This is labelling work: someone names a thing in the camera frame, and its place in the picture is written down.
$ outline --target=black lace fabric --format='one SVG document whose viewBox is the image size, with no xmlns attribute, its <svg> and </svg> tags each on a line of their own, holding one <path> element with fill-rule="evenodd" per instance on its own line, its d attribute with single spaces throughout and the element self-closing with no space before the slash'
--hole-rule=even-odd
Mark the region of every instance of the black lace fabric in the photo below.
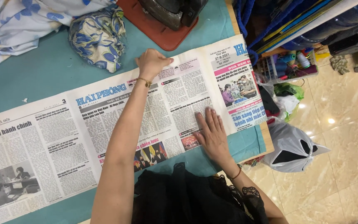
<svg viewBox="0 0 358 224">
<path fill-rule="evenodd" d="M 224 176 L 198 177 L 184 163 L 172 175 L 145 170 L 135 184 L 132 223 L 268 224 L 263 201 L 254 187 L 242 193 Z"/>
</svg>

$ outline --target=blue table surface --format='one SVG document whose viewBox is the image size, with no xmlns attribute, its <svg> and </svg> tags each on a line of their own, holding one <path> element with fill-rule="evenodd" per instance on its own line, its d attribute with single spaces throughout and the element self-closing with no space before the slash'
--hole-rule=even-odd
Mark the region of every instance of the blue table surface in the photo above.
<svg viewBox="0 0 358 224">
<path fill-rule="evenodd" d="M 12 56 L 0 64 L 0 112 L 23 105 L 22 99 L 34 102 L 67 90 L 84 86 L 111 75 L 136 68 L 134 57 L 147 48 L 156 48 L 167 57 L 181 54 L 234 36 L 230 16 L 223 0 L 210 0 L 199 15 L 197 26 L 174 51 L 164 51 L 125 20 L 126 49 L 121 57 L 122 68 L 114 74 L 85 63 L 68 43 L 67 29 L 40 39 L 39 47 L 19 56 Z M 239 162 L 266 151 L 259 126 L 228 136 L 230 152 Z M 171 173 L 173 165 L 185 162 L 186 168 L 199 176 L 210 176 L 220 171 L 205 152 L 197 147 L 170 158 L 149 170 Z M 135 180 L 142 172 L 135 173 Z M 16 218 L 7 223 L 75 224 L 91 216 L 96 188 L 85 191 L 53 205 Z"/>
</svg>

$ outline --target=woman's hand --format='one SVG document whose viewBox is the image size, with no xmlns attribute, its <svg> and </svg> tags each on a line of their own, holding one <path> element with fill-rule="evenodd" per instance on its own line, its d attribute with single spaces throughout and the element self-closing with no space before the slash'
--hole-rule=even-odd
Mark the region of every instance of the woman's hand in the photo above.
<svg viewBox="0 0 358 224">
<path fill-rule="evenodd" d="M 135 58 L 139 66 L 139 77 L 152 81 L 162 68 L 171 64 L 173 58 L 166 58 L 156 49 L 148 48 L 140 57 Z"/>
<path fill-rule="evenodd" d="M 223 170 L 232 164 L 236 165 L 229 152 L 222 118 L 217 116 L 216 111 L 209 107 L 205 110 L 205 116 L 206 120 L 201 113 L 197 114 L 197 119 L 202 128 L 202 134 L 194 133 L 198 142 L 202 144 L 206 154 Z"/>
</svg>

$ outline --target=newspaper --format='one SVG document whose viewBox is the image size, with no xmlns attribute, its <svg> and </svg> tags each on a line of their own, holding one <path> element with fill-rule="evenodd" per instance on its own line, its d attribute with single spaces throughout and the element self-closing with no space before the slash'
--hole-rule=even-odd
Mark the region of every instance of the newspaper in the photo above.
<svg viewBox="0 0 358 224">
<path fill-rule="evenodd" d="M 148 92 L 134 172 L 200 145 L 195 113 L 207 106 L 227 134 L 266 120 L 245 49 L 237 35 L 173 57 Z M 0 223 L 97 186 L 138 72 L 0 113 Z"/>
</svg>

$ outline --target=floral fabric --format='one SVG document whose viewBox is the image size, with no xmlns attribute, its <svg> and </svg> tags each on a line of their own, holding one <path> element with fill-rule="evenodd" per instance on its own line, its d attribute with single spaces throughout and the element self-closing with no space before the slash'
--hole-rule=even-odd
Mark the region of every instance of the floral fabric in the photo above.
<svg viewBox="0 0 358 224">
<path fill-rule="evenodd" d="M 0 0 L 0 63 L 38 47 L 40 37 L 113 0 Z"/>
<path fill-rule="evenodd" d="M 125 35 L 123 16 L 122 9 L 114 4 L 74 20 L 69 30 L 72 48 L 88 64 L 115 72 L 124 50 L 120 41 Z"/>
</svg>

